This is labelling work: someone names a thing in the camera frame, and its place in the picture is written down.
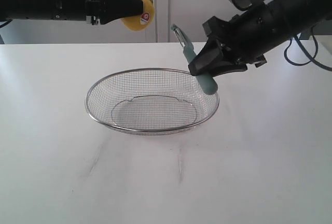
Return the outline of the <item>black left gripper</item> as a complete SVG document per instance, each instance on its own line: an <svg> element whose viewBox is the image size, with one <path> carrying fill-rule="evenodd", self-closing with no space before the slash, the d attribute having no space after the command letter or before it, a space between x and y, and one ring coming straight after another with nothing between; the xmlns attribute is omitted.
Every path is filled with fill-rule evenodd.
<svg viewBox="0 0 332 224"><path fill-rule="evenodd" d="M143 6L142 0L85 0L86 20L91 25L105 25L117 19L138 16L143 13Z"/></svg>

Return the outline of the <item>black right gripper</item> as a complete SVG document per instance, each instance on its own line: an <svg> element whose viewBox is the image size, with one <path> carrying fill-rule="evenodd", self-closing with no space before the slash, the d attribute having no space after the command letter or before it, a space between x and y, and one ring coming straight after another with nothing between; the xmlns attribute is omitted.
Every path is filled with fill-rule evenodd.
<svg viewBox="0 0 332 224"><path fill-rule="evenodd" d="M268 43L273 36L272 21L273 14L265 3L229 21L211 17L203 24L207 42L188 65L191 75L217 77L245 72L247 64L266 64L264 54L272 47Z"/></svg>

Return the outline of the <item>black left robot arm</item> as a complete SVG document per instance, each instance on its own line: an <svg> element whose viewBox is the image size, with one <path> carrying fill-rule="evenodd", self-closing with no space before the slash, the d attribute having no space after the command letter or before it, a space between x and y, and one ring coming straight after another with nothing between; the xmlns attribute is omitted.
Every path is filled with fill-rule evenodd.
<svg viewBox="0 0 332 224"><path fill-rule="evenodd" d="M1 26L12 20L83 21L105 25L120 19L140 31L153 20L153 0L1 0Z"/></svg>

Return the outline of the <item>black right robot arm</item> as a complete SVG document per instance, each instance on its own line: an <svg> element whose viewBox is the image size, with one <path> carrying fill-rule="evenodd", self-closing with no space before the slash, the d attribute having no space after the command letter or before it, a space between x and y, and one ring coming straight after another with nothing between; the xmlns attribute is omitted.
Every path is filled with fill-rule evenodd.
<svg viewBox="0 0 332 224"><path fill-rule="evenodd" d="M242 11L229 21L211 17L207 42L189 63L193 76L244 72L266 64L265 53L299 33L331 19L331 0L229 0Z"/></svg>

